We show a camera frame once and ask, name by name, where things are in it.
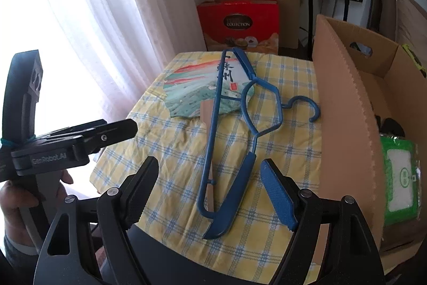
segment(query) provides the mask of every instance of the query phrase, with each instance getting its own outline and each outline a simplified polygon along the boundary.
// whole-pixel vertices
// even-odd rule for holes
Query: speaker stand
[[[313,60],[313,0],[308,0],[308,43],[307,56]]]
[[[347,17],[349,16],[349,5],[350,5],[350,0],[345,0],[344,1],[344,17],[343,17],[343,21],[347,22]]]

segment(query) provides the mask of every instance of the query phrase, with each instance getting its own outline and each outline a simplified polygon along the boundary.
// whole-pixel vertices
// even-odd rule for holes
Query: black oval logo
[[[224,18],[224,26],[235,30],[245,30],[253,25],[252,19],[248,15],[232,14]]]

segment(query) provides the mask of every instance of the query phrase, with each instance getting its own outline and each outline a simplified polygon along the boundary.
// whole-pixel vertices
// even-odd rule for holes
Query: blue gripper pad
[[[261,162],[260,174],[261,181],[280,222],[294,232],[298,226],[298,221],[295,217],[293,201],[277,178],[268,160]]]

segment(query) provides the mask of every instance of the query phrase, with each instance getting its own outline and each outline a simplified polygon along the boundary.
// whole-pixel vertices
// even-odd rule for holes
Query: green package
[[[386,174],[384,225],[418,216],[418,176],[415,146],[409,140],[381,136]]]

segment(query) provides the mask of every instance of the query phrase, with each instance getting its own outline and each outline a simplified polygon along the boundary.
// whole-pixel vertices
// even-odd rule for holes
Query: green circular logo
[[[401,185],[405,188],[408,187],[409,186],[409,171],[405,167],[402,168],[400,177],[401,177]]]

